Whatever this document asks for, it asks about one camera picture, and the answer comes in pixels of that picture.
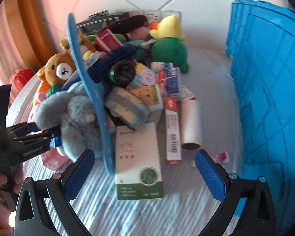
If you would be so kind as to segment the person left hand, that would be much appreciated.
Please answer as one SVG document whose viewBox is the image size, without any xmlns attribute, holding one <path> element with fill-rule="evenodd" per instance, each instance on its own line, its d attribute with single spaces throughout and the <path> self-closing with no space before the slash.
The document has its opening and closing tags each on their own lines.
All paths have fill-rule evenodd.
<svg viewBox="0 0 295 236">
<path fill-rule="evenodd" d="M 17 195 L 19 194 L 21 187 L 22 187 L 22 183 L 23 183 L 23 178 L 24 178 L 24 171 L 23 171 L 23 164 L 19 164 L 18 165 L 18 169 L 16 170 L 15 174 L 14 174 L 14 187 L 13 187 L 13 191 L 14 193 L 16 193 Z M 3 175 L 2 173 L 0 173 L 0 185 L 4 185 L 7 183 L 7 178 L 5 175 Z"/>
</svg>

